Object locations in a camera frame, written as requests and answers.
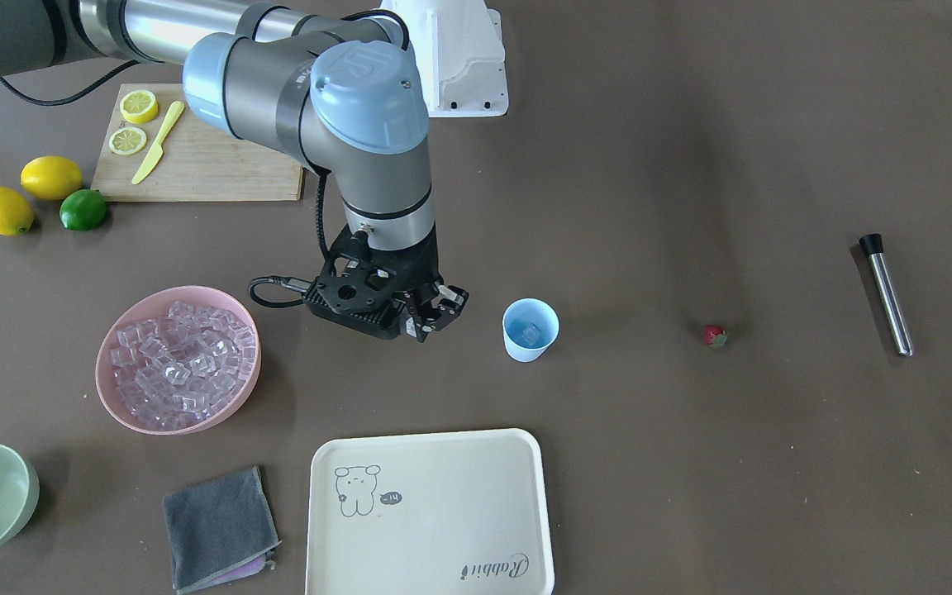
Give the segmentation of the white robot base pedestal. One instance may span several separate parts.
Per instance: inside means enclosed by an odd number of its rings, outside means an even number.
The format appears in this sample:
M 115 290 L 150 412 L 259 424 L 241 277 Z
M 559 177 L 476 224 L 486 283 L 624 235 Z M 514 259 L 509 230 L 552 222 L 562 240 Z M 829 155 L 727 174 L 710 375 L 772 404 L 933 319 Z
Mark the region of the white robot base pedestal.
M 509 109 L 502 19 L 483 1 L 382 1 L 407 23 L 428 114 L 501 117 Z

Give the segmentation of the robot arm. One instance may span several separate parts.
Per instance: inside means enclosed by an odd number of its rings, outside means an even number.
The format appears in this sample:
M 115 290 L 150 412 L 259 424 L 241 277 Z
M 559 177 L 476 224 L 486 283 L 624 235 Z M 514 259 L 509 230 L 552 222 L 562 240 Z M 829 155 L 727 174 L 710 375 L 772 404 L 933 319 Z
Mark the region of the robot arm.
M 347 225 L 312 281 L 255 278 L 368 336 L 423 341 L 468 293 L 438 270 L 428 111 L 407 23 L 272 1 L 0 1 L 0 78 L 99 56 L 183 68 L 192 114 L 336 178 Z

